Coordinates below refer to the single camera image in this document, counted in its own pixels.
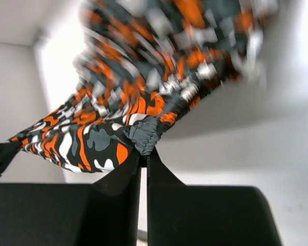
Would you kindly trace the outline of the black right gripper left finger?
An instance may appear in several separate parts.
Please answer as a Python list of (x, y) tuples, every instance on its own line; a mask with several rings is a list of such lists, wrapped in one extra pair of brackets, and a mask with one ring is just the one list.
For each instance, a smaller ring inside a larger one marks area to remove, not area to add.
[(0, 245), (136, 245), (140, 155), (95, 183), (0, 183)]

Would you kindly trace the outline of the orange camouflage shorts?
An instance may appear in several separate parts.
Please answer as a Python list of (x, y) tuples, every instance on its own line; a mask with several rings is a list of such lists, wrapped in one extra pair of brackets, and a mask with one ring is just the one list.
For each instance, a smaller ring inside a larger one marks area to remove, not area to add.
[(73, 172), (106, 172), (226, 81), (250, 75), (278, 1), (87, 1), (76, 92), (12, 137)]

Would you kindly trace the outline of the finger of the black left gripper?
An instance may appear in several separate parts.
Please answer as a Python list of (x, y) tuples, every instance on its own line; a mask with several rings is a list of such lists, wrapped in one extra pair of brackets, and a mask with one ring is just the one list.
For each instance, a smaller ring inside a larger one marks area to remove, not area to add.
[(0, 177), (19, 152), (21, 146), (22, 144), (20, 142), (0, 143)]

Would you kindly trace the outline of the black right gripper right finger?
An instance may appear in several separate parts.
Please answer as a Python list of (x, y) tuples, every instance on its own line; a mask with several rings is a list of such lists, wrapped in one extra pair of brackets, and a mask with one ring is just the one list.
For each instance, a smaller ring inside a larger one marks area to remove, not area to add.
[(281, 245), (270, 206), (254, 186), (187, 185), (153, 150), (147, 159), (149, 245)]

